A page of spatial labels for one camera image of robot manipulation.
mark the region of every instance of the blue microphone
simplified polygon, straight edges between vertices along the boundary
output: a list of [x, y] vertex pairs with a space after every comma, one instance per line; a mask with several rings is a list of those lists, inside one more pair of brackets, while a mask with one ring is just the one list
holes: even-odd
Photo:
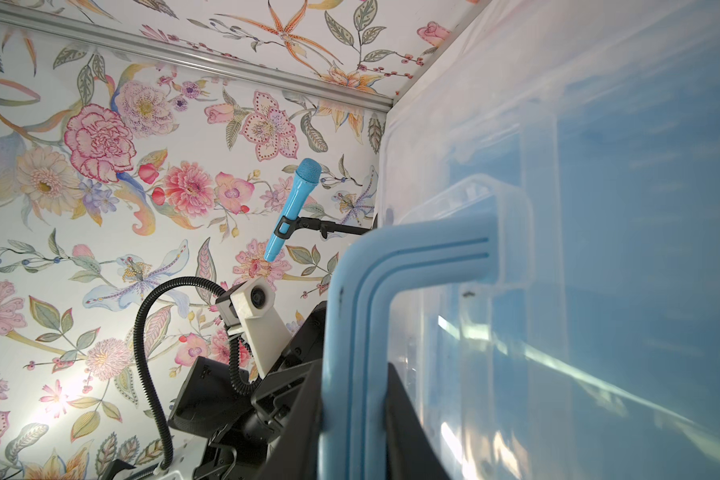
[[[322, 168], [319, 163], [311, 158], [302, 160], [296, 169], [296, 175], [293, 176], [293, 188], [291, 188], [291, 194], [288, 196], [286, 206], [282, 208], [282, 216], [288, 220], [296, 220], [298, 213], [302, 211], [304, 203], [307, 202], [307, 197], [320, 183], [320, 173], [322, 173]], [[277, 232], [278, 227], [281, 234], [288, 232], [287, 224], [278, 223], [275, 232]], [[273, 262], [285, 242], [285, 239], [272, 234], [269, 243], [266, 245], [264, 260]]]

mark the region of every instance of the microphone stand arm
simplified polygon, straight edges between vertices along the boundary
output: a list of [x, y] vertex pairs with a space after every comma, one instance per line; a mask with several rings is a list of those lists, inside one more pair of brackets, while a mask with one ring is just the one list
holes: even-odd
[[[288, 231], [285, 233], [280, 232], [280, 227], [283, 225], [288, 226]], [[275, 228], [275, 235], [284, 240], [288, 240], [291, 235], [293, 235], [293, 232], [301, 228], [307, 228], [309, 230], [319, 230], [320, 235], [322, 235], [323, 238], [328, 238], [328, 234], [333, 232], [339, 232], [340, 234], [363, 235], [371, 231], [370, 228], [340, 225], [336, 222], [328, 222], [325, 220], [320, 220], [319, 218], [307, 218], [304, 216], [298, 216], [295, 220], [289, 220], [285, 216], [281, 216], [277, 228]]]

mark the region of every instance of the plastic storage box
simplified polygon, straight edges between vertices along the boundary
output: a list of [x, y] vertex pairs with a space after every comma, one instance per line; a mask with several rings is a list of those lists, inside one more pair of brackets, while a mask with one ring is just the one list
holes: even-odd
[[525, 0], [479, 37], [387, 126], [378, 233], [471, 225], [491, 261], [398, 279], [388, 338], [340, 327], [362, 352], [326, 337], [322, 478], [382, 478], [374, 355], [454, 479], [720, 478], [720, 0]]

